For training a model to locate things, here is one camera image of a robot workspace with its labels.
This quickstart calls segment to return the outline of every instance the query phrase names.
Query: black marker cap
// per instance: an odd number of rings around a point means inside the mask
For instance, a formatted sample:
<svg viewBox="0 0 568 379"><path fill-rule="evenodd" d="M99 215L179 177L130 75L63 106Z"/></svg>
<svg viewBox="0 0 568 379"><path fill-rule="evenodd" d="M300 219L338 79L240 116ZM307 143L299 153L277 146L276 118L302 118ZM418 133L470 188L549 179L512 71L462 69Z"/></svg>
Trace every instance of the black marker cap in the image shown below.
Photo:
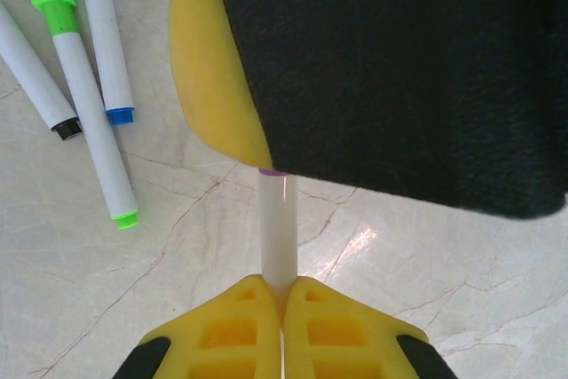
<svg viewBox="0 0 568 379"><path fill-rule="evenodd" d="M63 141L67 141L81 133L81 127L79 126L78 119L74 117L73 119L67 119L64 122L56 124L51 128L51 131L57 132Z"/></svg>

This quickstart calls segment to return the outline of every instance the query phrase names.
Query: crack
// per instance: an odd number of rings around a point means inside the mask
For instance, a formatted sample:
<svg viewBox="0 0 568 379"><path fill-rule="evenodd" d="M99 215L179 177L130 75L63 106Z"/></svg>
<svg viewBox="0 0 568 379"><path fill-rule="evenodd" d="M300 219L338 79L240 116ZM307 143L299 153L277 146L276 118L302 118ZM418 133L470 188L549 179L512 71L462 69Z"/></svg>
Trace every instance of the crack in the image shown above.
<svg viewBox="0 0 568 379"><path fill-rule="evenodd" d="M134 153L131 153L131 152L128 152L128 151L121 151L121 153L124 153L124 154L126 154L126 155L130 155L130 156L132 156L132 157L134 157L134 158L136 158L136 159L139 159L139 160L144 160L145 162L150 162L150 163L154 163L154 164L160 164L161 166L166 166L166 167L171 168L171 169L176 169L176 170L179 170L179 169L181 169L181 170L188 170L188 169L183 168L183 167L181 167L181 166L176 166L176 165L169 164L169 163L166 163L166 162L160 162L159 160L149 159L149 158L144 157L144 156L142 156L142 155L134 154Z"/></svg>
<svg viewBox="0 0 568 379"><path fill-rule="evenodd" d="M176 182L178 182L178 183L180 183L180 184L183 184L184 186L189 186L189 187L191 187L191 188L195 188L195 189L198 190L198 191L203 191L202 188L199 188L198 186L192 186L191 184L188 184L187 182L185 182L183 179L179 179L179 178L176 178L176 177L171 177L171 178L172 178L174 181L176 181Z"/></svg>
<svg viewBox="0 0 568 379"><path fill-rule="evenodd" d="M133 288L136 287L136 285L141 282L145 277L148 276L148 274L150 274L150 272L152 272L152 270L158 266L158 264L163 260L165 254L166 254L166 248L168 247L168 244L170 243L171 237L176 229L176 227L179 225L179 223L192 211L193 207L201 200L203 200L203 198L205 198L208 194L210 194L212 191L214 191L216 188L218 188L221 185L221 182L217 181L215 182L205 193L203 193L203 195L201 197L199 197L197 200L195 200L192 205L189 207L189 209L181 216L179 217L179 219L176 221L176 223L171 227L170 229L170 234L168 235L168 238L166 239L166 241L164 242L164 245L162 247L162 251L160 252L160 255L152 262L152 264L149 266L149 268L142 274L140 275L137 279L134 280L134 282L132 284L130 284L130 286L124 291L122 292L122 294L116 299L114 300L114 302L112 302L101 314L97 315L94 319L94 322L92 323L92 325L89 327L89 329L83 333L82 335L80 335L78 338L76 338L65 350L63 350L62 352L59 353L59 355L56 357L55 361L53 361L53 363L50 366L47 367L42 367L37 369L34 372L29 372L28 374L32 374L32 373L39 373L39 372L43 372L43 374L39 377L39 379L43 379L44 377L46 377L77 345L79 345L81 343L81 341L87 337L92 330L100 323L100 321L107 315L107 313L113 308L115 307Z"/></svg>
<svg viewBox="0 0 568 379"><path fill-rule="evenodd" d="M205 248L205 251L207 252L207 250L209 249L209 242L207 244L207 247ZM198 272L197 277L195 277L195 281L193 282L192 287L189 289L189 300L192 301L195 299L195 290L197 289L197 286L199 285L201 279L203 278L203 276L205 276L205 274L208 272L207 270L207 265L203 267L203 269L201 269L201 271Z"/></svg>
<svg viewBox="0 0 568 379"><path fill-rule="evenodd" d="M446 308L446 305L449 304L449 302L452 300L452 298L454 297L454 295L456 294L456 292L460 289L461 287L456 288L453 292L450 293L450 296L446 299L446 301L442 304L442 306L440 306L439 310L436 312L436 314L434 315L434 317L432 317L432 320L430 320L428 322L428 324L424 327L424 330L426 330L434 321L436 321L436 319L438 318L438 316L440 315L440 313L444 310L444 308Z"/></svg>
<svg viewBox="0 0 568 379"><path fill-rule="evenodd" d="M545 308L549 308L548 304L550 304L550 301L552 300L552 296L553 295L550 295L547 299L547 302L545 302L543 305L539 306L538 308L535 308L534 310L532 310L531 312L528 312L527 314L518 315L514 319L507 321L507 323L511 323L513 321L516 321L516 320L525 319L525 318L529 317L530 315L536 314L537 312L544 310Z"/></svg>
<svg viewBox="0 0 568 379"><path fill-rule="evenodd" d="M327 279L329 278L329 276L331 275L331 273L334 271L335 267L337 266L337 263L339 262L339 260L343 256L343 253L345 253L345 250L347 250L349 243L351 243L351 240L353 240L353 235L351 235L351 237L349 239L347 239L347 242L343 246L343 249L341 250L341 252L339 252L339 256L335 259L334 263L332 263L331 268L329 268L329 272L326 274L326 277L321 281L322 283L325 283L327 281Z"/></svg>
<svg viewBox="0 0 568 379"><path fill-rule="evenodd" d="M349 194L349 195L347 196L347 198L346 198L345 200L343 200L343 201L340 201L340 200L343 198L342 195L336 197L336 198L333 199L333 200L329 200L329 199L326 199L325 197L321 197L321 196L318 196L318 195L311 195L311 194L309 194L309 193L307 193L307 192L305 192L305 191L302 191L302 190L298 190L298 192L299 192L300 194L305 195L305 197L304 197L303 199L300 199L300 201L308 200L308 199L316 199L316 200L327 201L328 203L333 203L333 204L335 204L336 206L342 206L342 205L344 205L347 201L349 201L349 200L351 199L351 197L355 194L355 192L356 192L357 190L358 190L358 188L353 188L353 191L351 192L351 194Z"/></svg>
<svg viewBox="0 0 568 379"><path fill-rule="evenodd" d="M455 348L455 349L453 349L453 350L441 351L441 352L440 352L440 355L441 355L442 357L449 357L450 355L454 355L456 352L467 351L467 350L470 350L471 348L475 348L476 346L504 346L504 347L507 347L507 348L515 348L516 350L519 349L518 346L513 345L513 344L511 344L511 343L483 343L483 342L477 342L477 343L474 343L474 344L472 344L472 345L470 345L470 346L466 346L466 347L463 347L463 348Z"/></svg>
<svg viewBox="0 0 568 379"><path fill-rule="evenodd" d="M121 271L124 268L126 268L126 265L125 266L119 266L118 268L113 268L112 270L108 270L106 273L109 274L110 272Z"/></svg>
<svg viewBox="0 0 568 379"><path fill-rule="evenodd" d="M434 304L435 302L439 301L440 299L442 299L442 298L443 298L444 296L446 296L446 295L450 295L450 294L453 295L455 292L457 292L460 288L462 288L462 287L465 286L465 285L466 285L466 283L463 282L463 283L461 283L461 284L458 284L458 285L456 285L456 286L453 286L452 288L450 288L450 289L448 289L448 290L445 290L444 292L440 293L440 294L439 294L438 296L436 296L434 299L431 299L431 300L429 300L429 301L427 301L427 302L424 302L423 304L419 304L419 305L413 306L412 308L406 308L406 309L404 309L404 310L395 312L394 314L392 314L392 316L393 316L393 317L396 317L397 315L404 314L404 313L406 313L406 312L418 311L418 310L420 310L421 308L424 308L425 306L428 306L428 305L430 305L430 304Z"/></svg>
<svg viewBox="0 0 568 379"><path fill-rule="evenodd" d="M233 197L227 197L226 195L217 195L217 197L218 197L219 199L225 199L225 200L230 200L230 201L236 201L237 203L244 204L245 206L250 206L251 208L257 208L257 207L258 207L258 206L254 205L254 204L252 204L252 203L246 202L246 201L244 201L244 200L234 199Z"/></svg>
<svg viewBox="0 0 568 379"><path fill-rule="evenodd" d="M517 275L514 275L513 277L509 277L509 278L506 279L506 280L500 281L500 282L497 283L497 284L492 284L492 285L489 286L488 288L478 288L477 286L474 286L474 285L472 285L472 284L469 284L468 282L466 282L466 283L464 283L464 284L465 284L465 286L467 286L468 288L473 288L473 289L475 289L475 290L477 290L477 291L479 291L479 292L491 292L492 290L495 290L496 288L498 288L498 287L500 287L500 286L502 286L502 285L504 285L504 284L509 283L510 281L516 279L517 277L522 277L521 280L520 280L515 286L513 286L512 288L509 288L509 289L508 289L508 290L512 290L513 288L517 288L518 286L520 286L520 285L523 283L523 281L525 281L525 279L526 279L529 275L531 275L533 272L534 272L534 268L532 268L532 270L529 271L529 272L525 272L525 273L523 273L523 274L517 274Z"/></svg>
<svg viewBox="0 0 568 379"><path fill-rule="evenodd" d="M170 189L166 188L165 186L160 186L160 185L156 184L155 182L152 182L152 181L150 181L150 180L148 180L148 179L142 179L142 180L143 180L144 182L147 182L147 183L150 184L151 186L157 186L158 188L161 188L162 190L164 190L164 191L166 191L166 192L168 192L168 193L173 193L173 194L181 195L181 196L187 197L187 198L189 198L189 199L194 199L194 200L197 199L197 197L194 197L194 196L192 196L192 195L183 194L183 193L180 193L179 191L170 190Z"/></svg>
<svg viewBox="0 0 568 379"><path fill-rule="evenodd" d="M54 273L54 272L45 271L45 270L43 270L43 269L41 269L41 268L36 267L35 265L32 265L32 264L30 264L30 263L28 263L28 262L25 262L25 261L22 261L21 259L16 259L16 262L19 263L19 264L27 265L27 266L29 266L30 268L33 268L33 269L36 270L36 271L42 272L43 274L49 275L49 276L54 277L54 278L56 278L56 279L60 279L60 280L63 280L63 281L66 281L66 282L68 282L68 283L75 284L75 285L78 285L78 284L79 284L79 283L77 283L76 281L67 279L67 278L65 278L65 277L61 277L60 275L58 275L58 274L56 274L56 273Z"/></svg>
<svg viewBox="0 0 568 379"><path fill-rule="evenodd" d="M240 187L242 187L242 188L245 188L245 189L247 189L247 190L252 191L253 193L258 193L258 190L257 190L256 188L253 188L252 186L246 186L246 185L244 185L244 184L240 184L240 183L235 182L235 181L233 181L233 180L231 180L231 179L228 179L228 178L224 178L223 180L224 180L225 182L228 182L229 184L233 184L234 186L240 186Z"/></svg>
<svg viewBox="0 0 568 379"><path fill-rule="evenodd" d="M6 370L8 369L8 345L6 345L4 347L4 377L8 377L6 376Z"/></svg>
<svg viewBox="0 0 568 379"><path fill-rule="evenodd" d="M318 237L320 237L323 234L323 232L326 231L329 224L331 224L331 219L334 217L335 213L336 213L336 210L331 212L331 214L327 217L326 222L323 223L323 226L321 227L319 232L316 235L314 235L313 237L310 237L308 240L303 241L302 243L298 244L298 248L301 248L302 246L305 246L306 244L308 244L308 243L316 240Z"/></svg>
<svg viewBox="0 0 568 379"><path fill-rule="evenodd" d="M19 89L21 88L21 84L17 85L14 88L9 89L7 92L3 93L2 95L0 95L0 101L2 99L6 99L8 98L10 95L12 95L14 92L17 92Z"/></svg>

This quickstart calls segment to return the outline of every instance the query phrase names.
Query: table surface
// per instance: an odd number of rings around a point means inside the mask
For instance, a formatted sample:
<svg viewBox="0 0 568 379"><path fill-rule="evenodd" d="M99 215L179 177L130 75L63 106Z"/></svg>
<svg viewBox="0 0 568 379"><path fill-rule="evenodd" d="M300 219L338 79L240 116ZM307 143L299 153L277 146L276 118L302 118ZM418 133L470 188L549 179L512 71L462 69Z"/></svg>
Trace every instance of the table surface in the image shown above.
<svg viewBox="0 0 568 379"><path fill-rule="evenodd" d="M42 16L2 0L68 95ZM110 378L147 331L259 272L257 176L188 128L169 0L115 0L136 103L116 129L140 224L109 218L83 137L0 60L0 377ZM85 44L86 13L77 11ZM300 273L425 329L461 379L565 378L568 215L514 222L299 180Z"/></svg>

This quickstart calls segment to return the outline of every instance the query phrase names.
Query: yellow foam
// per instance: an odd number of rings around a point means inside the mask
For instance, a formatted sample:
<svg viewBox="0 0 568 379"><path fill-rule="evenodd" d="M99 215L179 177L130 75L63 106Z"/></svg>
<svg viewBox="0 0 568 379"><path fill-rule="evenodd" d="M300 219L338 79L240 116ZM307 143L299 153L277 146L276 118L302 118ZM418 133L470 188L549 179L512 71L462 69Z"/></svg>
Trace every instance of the yellow foam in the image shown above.
<svg viewBox="0 0 568 379"><path fill-rule="evenodd" d="M170 57L193 132L239 162L271 169L223 0L171 0Z"/></svg>
<svg viewBox="0 0 568 379"><path fill-rule="evenodd" d="M428 342L419 328L301 277L284 319L286 378L419 379L400 335Z"/></svg>
<svg viewBox="0 0 568 379"><path fill-rule="evenodd" d="M168 337L154 379L280 379L280 323L270 289L251 275L144 336Z"/></svg>

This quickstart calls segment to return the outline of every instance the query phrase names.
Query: white plastic tube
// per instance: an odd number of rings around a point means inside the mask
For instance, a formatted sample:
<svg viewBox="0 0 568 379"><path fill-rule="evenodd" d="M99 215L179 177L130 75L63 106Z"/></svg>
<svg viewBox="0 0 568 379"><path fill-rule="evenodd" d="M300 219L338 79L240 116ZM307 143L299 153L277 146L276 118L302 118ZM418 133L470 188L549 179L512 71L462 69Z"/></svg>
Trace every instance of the white plastic tube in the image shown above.
<svg viewBox="0 0 568 379"><path fill-rule="evenodd" d="M110 215L120 228L126 227L121 224L135 225L138 206L83 41L78 33L62 33L54 36L53 42L83 126Z"/></svg>
<svg viewBox="0 0 568 379"><path fill-rule="evenodd" d="M262 275L282 314L298 274L296 177L261 170L259 204Z"/></svg>
<svg viewBox="0 0 568 379"><path fill-rule="evenodd" d="M63 139L80 132L76 123L77 114L2 3L0 3L0 56L13 72L48 128L57 131ZM60 133L60 126L65 128L66 124L69 132Z"/></svg>
<svg viewBox="0 0 568 379"><path fill-rule="evenodd" d="M113 124L131 122L134 101L113 0L85 0L85 4L106 112Z"/></svg>

